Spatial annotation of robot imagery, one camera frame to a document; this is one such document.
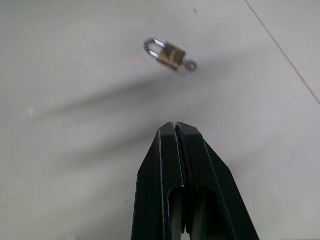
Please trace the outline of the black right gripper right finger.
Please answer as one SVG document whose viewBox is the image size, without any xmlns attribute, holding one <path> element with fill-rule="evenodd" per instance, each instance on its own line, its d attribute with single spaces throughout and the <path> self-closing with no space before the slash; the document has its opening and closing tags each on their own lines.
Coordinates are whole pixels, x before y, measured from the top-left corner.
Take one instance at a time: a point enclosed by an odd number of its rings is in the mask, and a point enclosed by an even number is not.
<svg viewBox="0 0 320 240">
<path fill-rule="evenodd" d="M 197 128 L 179 122 L 175 129 L 188 180 L 190 240 L 260 240 L 227 165 Z"/>
</svg>

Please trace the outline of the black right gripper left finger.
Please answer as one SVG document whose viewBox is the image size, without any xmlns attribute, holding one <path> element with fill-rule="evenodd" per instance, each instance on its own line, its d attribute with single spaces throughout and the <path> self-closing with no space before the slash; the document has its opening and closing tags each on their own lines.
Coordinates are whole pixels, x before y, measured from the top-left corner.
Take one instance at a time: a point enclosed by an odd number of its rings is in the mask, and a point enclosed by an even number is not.
<svg viewBox="0 0 320 240">
<path fill-rule="evenodd" d="M 186 181 L 173 123 L 160 127 L 137 174 L 131 240 L 182 240 Z"/>
</svg>

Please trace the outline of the small silver key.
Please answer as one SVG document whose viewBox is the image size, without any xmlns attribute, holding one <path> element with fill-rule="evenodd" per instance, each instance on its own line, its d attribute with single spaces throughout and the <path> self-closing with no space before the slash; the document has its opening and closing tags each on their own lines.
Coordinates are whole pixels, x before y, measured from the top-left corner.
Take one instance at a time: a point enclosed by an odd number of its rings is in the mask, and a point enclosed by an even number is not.
<svg viewBox="0 0 320 240">
<path fill-rule="evenodd" d="M 183 61 L 183 66 L 186 71 L 193 73 L 198 69 L 198 64 L 192 59 L 185 59 Z"/>
</svg>

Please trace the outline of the small brass padlock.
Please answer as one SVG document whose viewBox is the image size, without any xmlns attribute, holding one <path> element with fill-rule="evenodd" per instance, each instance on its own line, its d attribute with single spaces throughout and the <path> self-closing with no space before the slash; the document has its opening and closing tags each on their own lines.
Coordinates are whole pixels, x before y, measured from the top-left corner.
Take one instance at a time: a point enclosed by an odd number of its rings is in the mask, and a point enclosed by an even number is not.
<svg viewBox="0 0 320 240">
<path fill-rule="evenodd" d="M 151 50 L 151 45 L 159 46 L 161 51 L 157 53 Z M 149 38 L 144 42 L 144 49 L 149 55 L 156 58 L 158 63 L 165 65 L 174 71 L 177 71 L 183 64 L 186 55 L 186 52 L 183 49 L 169 42 L 162 42 L 154 38 Z"/>
</svg>

